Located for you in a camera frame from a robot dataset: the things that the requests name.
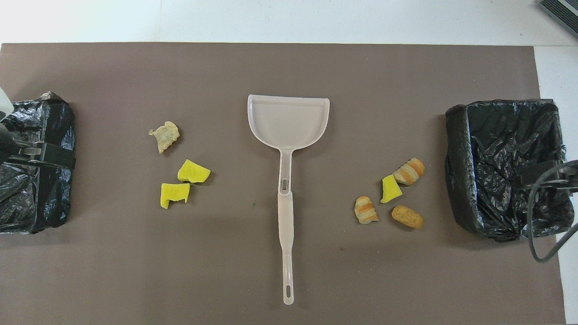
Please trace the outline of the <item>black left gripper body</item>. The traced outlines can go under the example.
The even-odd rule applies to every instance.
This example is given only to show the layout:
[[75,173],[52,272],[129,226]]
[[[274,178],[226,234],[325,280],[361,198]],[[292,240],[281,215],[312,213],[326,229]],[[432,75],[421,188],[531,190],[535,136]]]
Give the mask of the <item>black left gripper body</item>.
[[19,164],[12,156],[19,154],[20,147],[8,129],[0,125],[0,164]]

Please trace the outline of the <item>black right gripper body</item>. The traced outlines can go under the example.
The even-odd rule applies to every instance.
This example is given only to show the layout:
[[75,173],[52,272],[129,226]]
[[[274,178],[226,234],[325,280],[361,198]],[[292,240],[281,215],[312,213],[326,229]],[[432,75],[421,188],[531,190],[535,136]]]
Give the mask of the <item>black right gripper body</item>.
[[568,161],[562,168],[562,175],[564,181],[562,188],[567,189],[570,193],[578,191],[578,160]]

